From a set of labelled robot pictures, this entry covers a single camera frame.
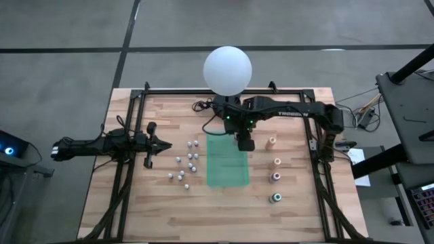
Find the gray concrete floor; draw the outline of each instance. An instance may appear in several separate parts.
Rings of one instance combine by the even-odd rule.
[[[0,1],[0,48],[121,47],[133,0]],[[433,17],[423,0],[142,0],[131,46],[389,45],[432,43]],[[375,87],[422,50],[248,52],[250,87],[331,87],[336,100]],[[128,54],[120,87],[205,87],[207,52]],[[104,121],[119,54],[0,54],[0,129],[37,145],[53,178],[35,178],[16,243],[71,241],[83,211],[93,158],[56,163],[62,136],[93,138]],[[426,69],[434,68],[430,63]],[[375,95],[343,102],[357,107]],[[399,143],[387,108],[374,134],[347,129],[360,146]],[[364,203],[370,236],[383,241],[378,204]]]

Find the black clamp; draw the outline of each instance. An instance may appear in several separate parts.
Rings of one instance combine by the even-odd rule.
[[[271,88],[271,89],[273,90],[273,93],[274,93],[274,94],[279,93],[279,90],[277,89],[277,87],[276,87],[276,83],[274,83],[274,81],[270,81],[270,83],[269,83],[269,88]]]

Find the beige thread spool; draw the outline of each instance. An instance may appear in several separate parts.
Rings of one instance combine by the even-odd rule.
[[[273,160],[273,162],[270,163],[270,165],[269,165],[270,167],[269,168],[271,170],[277,169],[280,166],[281,162],[282,161],[279,158],[275,158]]]
[[[272,149],[273,146],[274,146],[274,144],[276,144],[276,138],[270,138],[270,139],[267,141],[267,144],[265,144],[265,149],[266,149],[266,150],[270,150],[270,149]]]

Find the white paper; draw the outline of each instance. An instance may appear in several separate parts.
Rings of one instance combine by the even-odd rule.
[[[348,156],[351,159],[353,165],[358,164],[365,160],[365,155],[363,153],[363,149],[352,148],[348,152]],[[369,181],[369,176],[360,177],[355,180],[356,186],[371,186],[371,182]]]

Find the blue light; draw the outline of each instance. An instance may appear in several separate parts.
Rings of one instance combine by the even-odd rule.
[[[5,149],[5,153],[6,153],[7,155],[11,155],[12,153],[14,153],[14,149],[13,149],[13,148],[6,148],[6,149]]]

